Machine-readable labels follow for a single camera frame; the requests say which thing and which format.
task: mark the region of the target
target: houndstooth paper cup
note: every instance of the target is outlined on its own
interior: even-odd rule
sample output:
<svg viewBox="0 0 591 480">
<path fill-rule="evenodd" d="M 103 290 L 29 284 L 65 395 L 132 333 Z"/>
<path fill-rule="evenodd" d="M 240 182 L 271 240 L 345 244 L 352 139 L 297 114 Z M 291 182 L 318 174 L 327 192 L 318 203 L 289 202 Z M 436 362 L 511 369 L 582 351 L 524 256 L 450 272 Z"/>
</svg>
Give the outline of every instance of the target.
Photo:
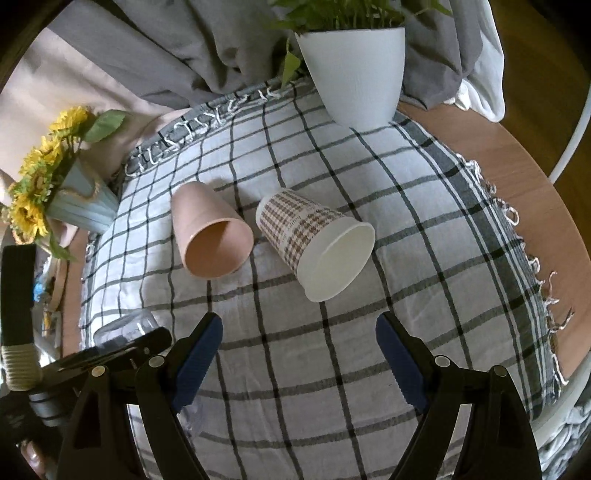
<svg viewBox="0 0 591 480">
<path fill-rule="evenodd" d="M 256 224 L 304 287 L 321 302 L 342 292 L 359 275 L 374 248 L 375 231 L 289 189 L 264 197 Z"/>
</svg>

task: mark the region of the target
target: light blue vase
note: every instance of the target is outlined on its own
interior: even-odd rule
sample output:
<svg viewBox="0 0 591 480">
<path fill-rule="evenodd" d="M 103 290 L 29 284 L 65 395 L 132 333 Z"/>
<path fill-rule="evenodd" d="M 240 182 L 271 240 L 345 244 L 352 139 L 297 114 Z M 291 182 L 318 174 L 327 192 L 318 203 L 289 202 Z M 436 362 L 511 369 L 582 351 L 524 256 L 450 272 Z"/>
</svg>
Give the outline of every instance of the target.
<svg viewBox="0 0 591 480">
<path fill-rule="evenodd" d="M 47 216 L 89 232 L 105 233 L 119 200 L 87 164 L 77 159 L 46 209 Z"/>
</svg>

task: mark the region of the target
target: artificial sunflower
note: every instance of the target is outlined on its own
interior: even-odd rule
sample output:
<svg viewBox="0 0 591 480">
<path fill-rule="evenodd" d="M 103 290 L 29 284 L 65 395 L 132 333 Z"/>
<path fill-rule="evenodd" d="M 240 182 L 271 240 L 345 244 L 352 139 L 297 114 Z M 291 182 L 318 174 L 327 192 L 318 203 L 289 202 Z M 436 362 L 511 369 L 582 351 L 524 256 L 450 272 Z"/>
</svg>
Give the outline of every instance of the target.
<svg viewBox="0 0 591 480">
<path fill-rule="evenodd" d="M 81 124 L 88 120 L 90 113 L 83 106 L 75 106 L 60 113 L 55 122 L 49 126 L 49 130 L 57 138 L 76 135 Z"/>
<path fill-rule="evenodd" d="M 47 236 L 49 231 L 42 207 L 36 205 L 24 194 L 15 196 L 8 216 L 20 240 L 31 244 L 39 236 Z"/>
<path fill-rule="evenodd" d="M 37 151 L 45 163 L 57 166 L 63 158 L 61 138 L 41 137 L 41 147 Z"/>
<path fill-rule="evenodd" d="M 2 219 L 11 224 L 18 242 L 35 242 L 57 258 L 72 258 L 60 246 L 46 219 L 46 208 L 53 201 L 51 193 L 62 189 L 79 195 L 76 189 L 62 188 L 61 184 L 77 160 L 81 142 L 94 143 L 108 137 L 121 126 L 124 118 L 125 112 L 118 110 L 94 116 L 82 106 L 60 113 L 50 125 L 49 135 L 41 137 L 41 145 L 32 148 L 24 158 L 19 170 L 22 178 L 8 189 L 12 203 L 2 209 Z"/>
<path fill-rule="evenodd" d="M 26 175 L 29 171 L 35 169 L 40 161 L 41 154 L 37 148 L 33 147 L 22 161 L 21 169 L 18 171 L 18 174 Z"/>
</svg>

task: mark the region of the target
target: white checkered tablecloth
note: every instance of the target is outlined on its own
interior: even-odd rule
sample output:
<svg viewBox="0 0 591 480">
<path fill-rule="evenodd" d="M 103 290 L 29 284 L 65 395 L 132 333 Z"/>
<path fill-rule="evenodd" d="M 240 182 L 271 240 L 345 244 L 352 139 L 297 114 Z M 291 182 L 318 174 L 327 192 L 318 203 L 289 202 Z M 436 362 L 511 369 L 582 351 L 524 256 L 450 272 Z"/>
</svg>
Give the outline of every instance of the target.
<svg viewBox="0 0 591 480">
<path fill-rule="evenodd" d="M 275 87 L 193 109 L 133 153 L 117 219 L 87 252 L 84 344 L 140 308 L 176 339 L 206 311 L 220 315 L 224 338 L 191 439 L 217 479 L 387 478 L 417 425 L 375 340 L 389 309 L 461 367 L 506 366 L 537 417 L 558 392 L 547 312 L 524 242 L 475 165 L 401 114 L 360 133 L 331 121 L 309 80 Z M 195 179 L 255 231 L 249 260 L 218 280 L 191 276 L 174 241 L 171 194 Z M 258 201 L 280 187 L 376 230 L 365 268 L 330 301 L 306 299 L 255 225 Z M 462 425 L 442 475 L 453 471 Z"/>
</svg>

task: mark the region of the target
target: potted plant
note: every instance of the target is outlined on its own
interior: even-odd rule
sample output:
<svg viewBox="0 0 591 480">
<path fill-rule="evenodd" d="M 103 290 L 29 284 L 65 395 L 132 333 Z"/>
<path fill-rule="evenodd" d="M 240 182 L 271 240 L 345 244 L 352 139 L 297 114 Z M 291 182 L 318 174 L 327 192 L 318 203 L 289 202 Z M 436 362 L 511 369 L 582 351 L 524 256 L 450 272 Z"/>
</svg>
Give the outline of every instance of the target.
<svg viewBox="0 0 591 480">
<path fill-rule="evenodd" d="M 451 12 L 439 0 L 434 8 Z M 336 123 L 356 130 L 388 125 L 394 117 L 404 75 L 406 14 L 390 0 L 277 0 L 286 7 L 277 28 L 295 32 L 306 65 L 324 105 Z M 289 52 L 284 83 L 300 65 Z"/>
<path fill-rule="evenodd" d="M 60 246 L 47 218 L 85 230 L 104 233 L 113 222 L 119 202 L 102 179 L 78 158 L 83 141 L 98 142 L 117 130 L 125 112 L 109 110 L 98 116 L 78 106 L 62 112 L 31 149 L 8 192 L 2 209 L 18 244 L 36 243 L 56 258 L 71 258 Z"/>
</svg>

